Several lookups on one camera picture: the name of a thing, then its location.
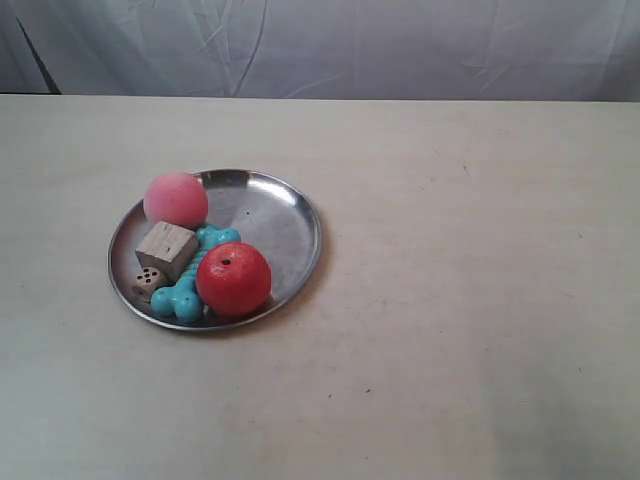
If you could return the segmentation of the round silver metal plate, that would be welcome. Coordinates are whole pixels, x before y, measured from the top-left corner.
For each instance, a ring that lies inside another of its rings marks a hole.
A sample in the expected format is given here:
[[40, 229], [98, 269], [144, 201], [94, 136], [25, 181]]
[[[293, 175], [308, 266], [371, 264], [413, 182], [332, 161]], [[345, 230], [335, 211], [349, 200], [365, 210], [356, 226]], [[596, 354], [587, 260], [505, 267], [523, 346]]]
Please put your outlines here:
[[237, 319], [208, 308], [185, 323], [163, 318], [134, 297], [131, 284], [139, 262], [134, 247], [150, 230], [141, 203], [134, 205], [116, 228], [108, 251], [111, 284], [124, 305], [138, 317], [163, 328], [185, 332], [213, 332], [237, 328], [277, 311], [304, 289], [323, 253], [321, 218], [313, 204], [293, 186], [265, 173], [217, 169], [195, 177], [209, 198], [208, 220], [216, 227], [232, 227], [256, 247], [272, 270], [271, 297], [255, 312]]

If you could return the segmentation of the red toy apple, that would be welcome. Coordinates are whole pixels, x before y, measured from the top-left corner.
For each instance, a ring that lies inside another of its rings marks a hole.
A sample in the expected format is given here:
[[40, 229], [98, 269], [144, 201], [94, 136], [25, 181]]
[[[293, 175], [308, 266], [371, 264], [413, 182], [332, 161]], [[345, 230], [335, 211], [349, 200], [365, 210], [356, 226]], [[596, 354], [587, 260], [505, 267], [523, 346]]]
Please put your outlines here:
[[227, 242], [209, 251], [196, 271], [196, 290], [215, 313], [241, 317], [258, 309], [270, 296], [272, 272], [252, 245]]

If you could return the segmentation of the pink toy peach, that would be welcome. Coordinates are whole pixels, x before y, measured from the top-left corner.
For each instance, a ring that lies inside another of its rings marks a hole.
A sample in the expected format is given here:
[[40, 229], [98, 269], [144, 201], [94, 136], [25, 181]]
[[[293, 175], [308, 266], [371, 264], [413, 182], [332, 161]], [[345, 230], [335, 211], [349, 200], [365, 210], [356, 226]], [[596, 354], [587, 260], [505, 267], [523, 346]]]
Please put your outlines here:
[[151, 223], [164, 221], [185, 228], [205, 222], [209, 210], [200, 181], [184, 172], [171, 172], [152, 180], [143, 198], [143, 210]]

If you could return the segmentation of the teal rubber bone toy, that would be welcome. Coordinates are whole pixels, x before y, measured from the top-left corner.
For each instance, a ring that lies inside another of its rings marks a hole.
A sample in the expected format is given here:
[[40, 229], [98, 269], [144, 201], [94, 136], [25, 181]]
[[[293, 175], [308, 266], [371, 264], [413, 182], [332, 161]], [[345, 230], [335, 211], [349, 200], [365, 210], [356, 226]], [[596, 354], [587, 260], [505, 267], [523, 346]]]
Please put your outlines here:
[[210, 224], [198, 228], [196, 238], [199, 247], [176, 282], [172, 286], [159, 288], [151, 296], [151, 309], [161, 317], [175, 316], [184, 323], [198, 320], [204, 309], [196, 288], [196, 274], [200, 262], [217, 246], [241, 240], [237, 230], [220, 229]]

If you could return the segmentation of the light wooden block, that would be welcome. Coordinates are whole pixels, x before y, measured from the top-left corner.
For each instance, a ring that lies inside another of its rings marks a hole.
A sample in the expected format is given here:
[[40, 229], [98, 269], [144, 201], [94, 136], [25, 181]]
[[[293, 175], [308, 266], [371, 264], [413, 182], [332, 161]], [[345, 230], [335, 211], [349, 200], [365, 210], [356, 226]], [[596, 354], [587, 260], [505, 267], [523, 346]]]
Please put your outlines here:
[[142, 267], [153, 267], [175, 282], [185, 271], [200, 247], [194, 231], [157, 222], [135, 249]]

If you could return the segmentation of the small wooden die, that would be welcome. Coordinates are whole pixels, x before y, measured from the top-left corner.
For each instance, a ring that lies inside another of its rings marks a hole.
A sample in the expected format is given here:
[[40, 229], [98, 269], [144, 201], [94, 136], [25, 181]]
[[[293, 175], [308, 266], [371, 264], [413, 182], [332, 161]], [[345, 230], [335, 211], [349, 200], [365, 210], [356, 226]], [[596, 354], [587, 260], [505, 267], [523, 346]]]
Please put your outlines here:
[[166, 276], [157, 268], [143, 267], [131, 286], [133, 295], [142, 302], [149, 303], [153, 293], [167, 285]]

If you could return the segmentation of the white backdrop cloth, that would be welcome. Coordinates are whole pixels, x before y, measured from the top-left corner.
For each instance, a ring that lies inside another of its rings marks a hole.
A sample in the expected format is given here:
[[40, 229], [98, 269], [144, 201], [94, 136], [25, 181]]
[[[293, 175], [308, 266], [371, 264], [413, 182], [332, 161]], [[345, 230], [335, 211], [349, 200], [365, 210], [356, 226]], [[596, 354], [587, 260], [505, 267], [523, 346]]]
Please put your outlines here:
[[635, 101], [635, 1], [5, 1], [5, 93]]

